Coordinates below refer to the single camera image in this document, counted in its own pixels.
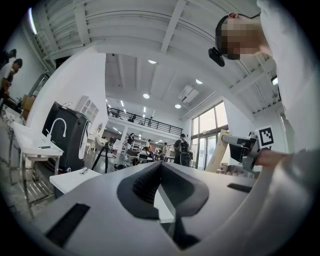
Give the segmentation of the black cabinet with white trim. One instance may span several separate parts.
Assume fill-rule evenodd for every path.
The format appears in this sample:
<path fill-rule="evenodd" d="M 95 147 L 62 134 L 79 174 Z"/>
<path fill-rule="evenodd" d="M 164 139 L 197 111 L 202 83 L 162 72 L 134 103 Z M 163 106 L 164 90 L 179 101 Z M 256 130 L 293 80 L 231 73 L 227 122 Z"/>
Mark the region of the black cabinet with white trim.
<path fill-rule="evenodd" d="M 45 136 L 57 118 L 62 118 L 66 122 L 65 137 L 63 137 L 65 125 L 61 120 L 55 123 L 51 134 L 51 141 L 63 150 L 58 173 L 64 174 L 79 170 L 84 166 L 84 154 L 91 121 L 82 113 L 54 102 L 42 129 Z"/>

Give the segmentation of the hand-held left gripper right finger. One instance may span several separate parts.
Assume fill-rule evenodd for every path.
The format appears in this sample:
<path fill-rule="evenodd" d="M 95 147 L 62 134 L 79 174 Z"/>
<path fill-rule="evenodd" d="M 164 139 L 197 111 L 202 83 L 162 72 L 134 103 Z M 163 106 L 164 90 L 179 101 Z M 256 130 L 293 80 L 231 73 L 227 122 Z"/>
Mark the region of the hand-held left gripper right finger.
<path fill-rule="evenodd" d="M 198 245 L 224 224 L 255 180 L 173 163 L 160 165 L 159 218 L 180 250 Z"/>

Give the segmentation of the black mezzanine railing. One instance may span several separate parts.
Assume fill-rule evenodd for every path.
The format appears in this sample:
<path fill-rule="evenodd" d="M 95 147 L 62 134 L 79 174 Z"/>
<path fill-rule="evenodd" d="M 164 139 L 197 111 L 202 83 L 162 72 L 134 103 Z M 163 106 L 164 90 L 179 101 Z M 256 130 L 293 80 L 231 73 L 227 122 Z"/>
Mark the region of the black mezzanine railing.
<path fill-rule="evenodd" d="M 137 114 L 133 114 L 130 112 L 125 112 L 120 109 L 115 109 L 112 107 L 107 107 L 107 114 L 109 117 L 113 117 L 119 120 L 128 121 L 132 124 L 137 124 L 140 126 L 148 127 L 149 118 L 143 117 Z M 159 130 L 161 132 L 169 133 L 172 135 L 180 136 L 183 133 L 183 129 L 174 125 L 170 125 L 167 123 L 163 123 L 160 121 L 152 120 L 151 127 L 155 130 Z"/>

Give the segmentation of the cardboard box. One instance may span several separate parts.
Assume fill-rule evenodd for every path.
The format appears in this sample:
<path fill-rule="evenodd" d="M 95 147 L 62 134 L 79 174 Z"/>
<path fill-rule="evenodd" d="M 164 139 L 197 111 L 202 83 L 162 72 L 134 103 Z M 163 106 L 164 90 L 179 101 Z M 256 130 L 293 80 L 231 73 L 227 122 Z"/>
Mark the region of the cardboard box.
<path fill-rule="evenodd" d="M 21 101 L 21 109 L 22 109 L 22 117 L 27 120 L 28 119 L 28 115 L 32 109 L 33 103 L 35 101 L 35 97 L 32 96 L 28 96 L 28 95 L 24 95 Z"/>

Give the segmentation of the white low table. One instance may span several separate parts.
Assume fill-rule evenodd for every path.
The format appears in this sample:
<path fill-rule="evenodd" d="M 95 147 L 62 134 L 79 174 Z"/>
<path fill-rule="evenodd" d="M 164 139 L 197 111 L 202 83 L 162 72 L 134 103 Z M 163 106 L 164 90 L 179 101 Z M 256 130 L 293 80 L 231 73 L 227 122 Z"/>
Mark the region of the white low table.
<path fill-rule="evenodd" d="M 98 173 L 91 169 L 88 169 L 86 174 L 80 174 L 81 170 L 83 170 L 84 168 L 68 173 L 50 176 L 49 182 L 53 185 L 54 191 L 59 191 L 60 194 L 66 194 L 85 181 L 101 175 L 101 173 Z"/>

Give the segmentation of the white ceiling air conditioner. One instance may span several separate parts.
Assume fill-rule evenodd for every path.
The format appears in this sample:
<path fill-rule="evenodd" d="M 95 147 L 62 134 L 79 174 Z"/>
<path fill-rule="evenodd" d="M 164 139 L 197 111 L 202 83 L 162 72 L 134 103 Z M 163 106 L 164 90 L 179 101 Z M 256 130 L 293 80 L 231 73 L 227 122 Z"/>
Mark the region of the white ceiling air conditioner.
<path fill-rule="evenodd" d="M 180 92 L 178 98 L 182 103 L 190 103 L 197 95 L 199 92 L 190 85 L 186 85 L 183 90 Z"/>

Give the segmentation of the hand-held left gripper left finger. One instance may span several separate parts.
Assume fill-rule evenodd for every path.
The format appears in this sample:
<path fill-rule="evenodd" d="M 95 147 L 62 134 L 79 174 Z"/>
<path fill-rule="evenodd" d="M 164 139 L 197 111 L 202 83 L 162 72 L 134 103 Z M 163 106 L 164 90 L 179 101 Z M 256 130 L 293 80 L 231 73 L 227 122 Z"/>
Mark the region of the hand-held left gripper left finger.
<path fill-rule="evenodd" d="M 142 168 L 138 165 L 98 175 L 56 199 L 34 219 L 33 240 L 57 256 L 179 256 L 180 249 L 161 225 L 161 221 L 173 220 L 162 188 L 156 191 L 152 204 L 160 211 L 159 220 L 134 217 L 118 199 L 120 182 Z M 89 209 L 65 244 L 59 246 L 47 235 L 76 204 Z"/>

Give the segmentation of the leaning wooden board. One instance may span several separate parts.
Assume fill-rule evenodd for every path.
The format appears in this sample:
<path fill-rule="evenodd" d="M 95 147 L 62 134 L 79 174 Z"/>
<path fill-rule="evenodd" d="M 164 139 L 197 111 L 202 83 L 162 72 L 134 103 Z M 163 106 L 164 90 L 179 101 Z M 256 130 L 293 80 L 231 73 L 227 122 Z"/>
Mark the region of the leaning wooden board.
<path fill-rule="evenodd" d="M 228 136 L 229 134 L 230 132 L 227 130 L 222 129 L 220 131 L 220 135 L 218 137 L 213 156 L 211 157 L 208 165 L 205 168 L 206 172 L 216 173 L 217 170 L 220 168 L 220 164 L 228 147 L 228 143 L 223 141 L 223 136 Z"/>

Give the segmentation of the large glass window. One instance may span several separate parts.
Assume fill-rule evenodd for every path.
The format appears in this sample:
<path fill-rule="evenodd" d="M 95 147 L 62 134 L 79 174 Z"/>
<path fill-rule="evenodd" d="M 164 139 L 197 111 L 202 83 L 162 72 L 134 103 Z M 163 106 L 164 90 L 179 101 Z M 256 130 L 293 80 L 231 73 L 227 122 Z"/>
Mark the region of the large glass window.
<path fill-rule="evenodd" d="M 190 148 L 193 153 L 193 168 L 201 171 L 206 169 L 214 155 L 221 130 L 228 128 L 223 101 L 192 119 Z"/>

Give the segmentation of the long tube light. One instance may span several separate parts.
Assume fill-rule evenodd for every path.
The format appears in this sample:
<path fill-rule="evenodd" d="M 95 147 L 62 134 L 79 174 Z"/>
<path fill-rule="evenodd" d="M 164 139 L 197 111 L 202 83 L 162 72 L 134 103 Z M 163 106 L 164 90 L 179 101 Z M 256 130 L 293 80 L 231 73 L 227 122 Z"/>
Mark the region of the long tube light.
<path fill-rule="evenodd" d="M 34 35 L 37 35 L 38 32 L 37 32 L 36 25 L 35 25 L 35 22 L 34 22 L 32 8 L 31 7 L 28 9 L 27 15 L 28 15 L 28 21 L 29 21 L 29 24 L 30 24 L 31 31 L 32 31 L 32 33 Z"/>

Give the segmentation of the person's white shirt torso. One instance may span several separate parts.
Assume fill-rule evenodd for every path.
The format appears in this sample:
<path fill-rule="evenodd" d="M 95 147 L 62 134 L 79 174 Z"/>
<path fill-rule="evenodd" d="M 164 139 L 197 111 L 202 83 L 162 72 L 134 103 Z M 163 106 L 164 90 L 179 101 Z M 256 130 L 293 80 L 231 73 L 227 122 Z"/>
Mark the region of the person's white shirt torso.
<path fill-rule="evenodd" d="M 257 0 L 257 6 L 295 150 L 320 149 L 320 60 L 301 26 L 278 0 Z"/>

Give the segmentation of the black tripod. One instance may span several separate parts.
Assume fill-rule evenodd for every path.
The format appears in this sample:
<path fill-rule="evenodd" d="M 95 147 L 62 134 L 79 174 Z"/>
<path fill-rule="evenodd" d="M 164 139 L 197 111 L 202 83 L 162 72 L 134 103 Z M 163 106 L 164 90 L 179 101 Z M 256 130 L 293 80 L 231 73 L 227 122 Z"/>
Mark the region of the black tripod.
<path fill-rule="evenodd" d="M 97 163 L 98 163 L 98 161 L 99 161 L 99 159 L 101 158 L 101 156 L 102 156 L 102 154 L 104 153 L 104 158 L 105 158 L 105 168 L 104 168 L 104 173 L 106 174 L 107 173 L 107 171 L 108 171 L 108 163 L 109 163 L 109 161 L 108 161 L 108 153 L 109 153 L 109 143 L 108 142 L 106 142 L 103 146 L 102 146 L 102 148 L 100 149 L 100 152 L 98 153 L 98 155 L 97 155 L 97 157 L 96 157 L 96 159 L 95 159 L 95 161 L 94 161 L 94 163 L 93 163 L 93 166 L 92 166 L 92 170 L 94 170 L 95 169 L 95 167 L 96 167 L 96 165 L 97 165 Z"/>

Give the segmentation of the white cabinet with arched panes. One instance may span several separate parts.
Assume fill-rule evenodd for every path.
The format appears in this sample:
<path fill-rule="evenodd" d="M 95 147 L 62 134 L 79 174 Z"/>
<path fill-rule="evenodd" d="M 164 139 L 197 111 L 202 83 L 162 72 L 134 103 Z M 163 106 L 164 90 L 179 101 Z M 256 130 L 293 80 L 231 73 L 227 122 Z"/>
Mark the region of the white cabinet with arched panes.
<path fill-rule="evenodd" d="M 83 95 L 75 110 L 85 115 L 93 123 L 98 115 L 99 109 L 95 103 L 86 95 Z"/>

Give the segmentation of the white curved faucet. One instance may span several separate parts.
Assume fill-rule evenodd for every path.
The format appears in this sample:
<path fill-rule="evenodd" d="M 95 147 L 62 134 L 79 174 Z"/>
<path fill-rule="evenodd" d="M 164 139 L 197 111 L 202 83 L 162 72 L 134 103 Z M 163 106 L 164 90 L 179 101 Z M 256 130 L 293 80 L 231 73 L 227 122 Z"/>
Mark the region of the white curved faucet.
<path fill-rule="evenodd" d="M 53 131 L 53 128 L 56 124 L 57 121 L 62 121 L 64 123 L 64 131 L 63 131 L 63 134 L 62 134 L 62 137 L 65 138 L 66 137 L 66 132 L 67 132 L 67 123 L 66 121 L 63 119 L 63 118 L 56 118 L 53 123 L 52 123 L 52 126 L 51 126 L 51 129 L 50 130 L 46 130 L 48 133 L 46 135 L 46 140 L 47 141 L 50 141 L 51 140 L 51 137 L 52 137 L 52 131 Z"/>

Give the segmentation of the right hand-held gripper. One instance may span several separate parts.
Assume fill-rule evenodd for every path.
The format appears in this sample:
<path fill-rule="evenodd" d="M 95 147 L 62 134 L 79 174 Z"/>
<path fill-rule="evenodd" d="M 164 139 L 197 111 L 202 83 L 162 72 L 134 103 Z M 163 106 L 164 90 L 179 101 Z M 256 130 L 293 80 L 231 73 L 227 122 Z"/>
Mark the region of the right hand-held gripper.
<path fill-rule="evenodd" d="M 242 164 L 243 170 L 255 175 L 257 157 L 264 150 L 271 150 L 274 144 L 272 126 L 250 131 L 247 137 L 223 135 L 222 141 L 229 145 L 230 157 Z"/>

